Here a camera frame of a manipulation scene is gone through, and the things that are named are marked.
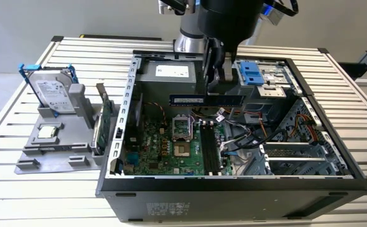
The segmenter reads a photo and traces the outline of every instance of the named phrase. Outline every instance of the power supply label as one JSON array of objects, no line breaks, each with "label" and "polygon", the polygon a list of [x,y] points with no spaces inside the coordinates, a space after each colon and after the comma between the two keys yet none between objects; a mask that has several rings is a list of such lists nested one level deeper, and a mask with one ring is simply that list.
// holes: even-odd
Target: power supply label
[{"label": "power supply label", "polygon": [[61,82],[55,80],[37,80],[36,85],[52,110],[60,114],[75,112],[75,108]]},{"label": "power supply label", "polygon": [[158,65],[156,77],[190,77],[190,67],[179,65]]}]

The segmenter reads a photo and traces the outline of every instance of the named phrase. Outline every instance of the ram slot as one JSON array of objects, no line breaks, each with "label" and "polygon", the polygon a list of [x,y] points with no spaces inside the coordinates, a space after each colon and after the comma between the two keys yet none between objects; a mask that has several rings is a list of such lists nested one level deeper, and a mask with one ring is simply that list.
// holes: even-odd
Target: ram slot
[{"label": "ram slot", "polygon": [[218,147],[215,141],[214,125],[210,123],[204,125],[200,124],[200,141],[204,172],[210,175],[218,175],[218,172],[220,172]]}]

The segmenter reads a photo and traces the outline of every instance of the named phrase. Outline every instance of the blue drive bracket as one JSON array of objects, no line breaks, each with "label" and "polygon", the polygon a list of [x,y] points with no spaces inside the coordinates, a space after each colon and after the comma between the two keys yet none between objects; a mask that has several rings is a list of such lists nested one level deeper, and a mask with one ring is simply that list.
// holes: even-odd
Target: blue drive bracket
[{"label": "blue drive bracket", "polygon": [[240,74],[244,77],[246,85],[260,86],[264,84],[264,77],[255,62],[240,62]]},{"label": "blue drive bracket", "polygon": [[[52,68],[52,67],[41,67],[41,65],[24,65],[24,64],[19,64],[19,73],[20,75],[23,76],[24,80],[25,80],[25,83],[29,85],[36,97],[37,97],[37,100],[39,100],[39,104],[40,104],[40,107],[44,107],[44,102],[40,100],[39,98],[39,95],[37,95],[37,92],[31,84],[31,81],[29,81],[29,78],[28,78],[28,74],[33,71],[40,71],[40,70],[64,70],[64,69],[68,69],[69,70],[69,74],[71,74],[71,80],[72,80],[72,83],[75,84],[79,84],[79,78],[78,78],[78,75],[76,75],[76,69],[75,67],[69,64],[65,68]],[[59,113],[53,110],[53,114],[55,114],[55,117],[59,116]]]}]

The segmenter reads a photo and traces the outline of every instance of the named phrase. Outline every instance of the blue drive cage latch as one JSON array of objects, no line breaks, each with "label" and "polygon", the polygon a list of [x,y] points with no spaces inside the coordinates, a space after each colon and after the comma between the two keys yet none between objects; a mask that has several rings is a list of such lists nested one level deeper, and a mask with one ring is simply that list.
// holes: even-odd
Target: blue drive cage latch
[{"label": "blue drive cage latch", "polygon": [[244,77],[246,85],[260,86],[264,84],[264,78],[260,74],[259,67],[255,62],[240,62],[240,73]]}]

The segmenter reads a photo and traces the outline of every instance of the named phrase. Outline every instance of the aluminum table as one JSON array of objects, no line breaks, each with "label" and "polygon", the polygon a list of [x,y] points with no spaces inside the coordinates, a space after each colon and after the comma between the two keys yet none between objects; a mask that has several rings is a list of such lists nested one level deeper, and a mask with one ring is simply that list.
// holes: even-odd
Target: aluminum table
[{"label": "aluminum table", "polygon": [[[72,63],[86,96],[102,103],[95,85],[122,101],[132,50],[172,51],[164,41],[64,38],[51,42],[37,60],[43,66]],[[330,121],[367,176],[367,96],[325,51],[307,48],[240,46],[239,55],[291,58],[315,93]],[[106,199],[95,197],[99,171],[16,175],[21,155],[39,117],[37,99],[23,83],[0,113],[0,227],[118,226]],[[310,221],[138,223],[139,226],[367,226],[367,195]]]}]

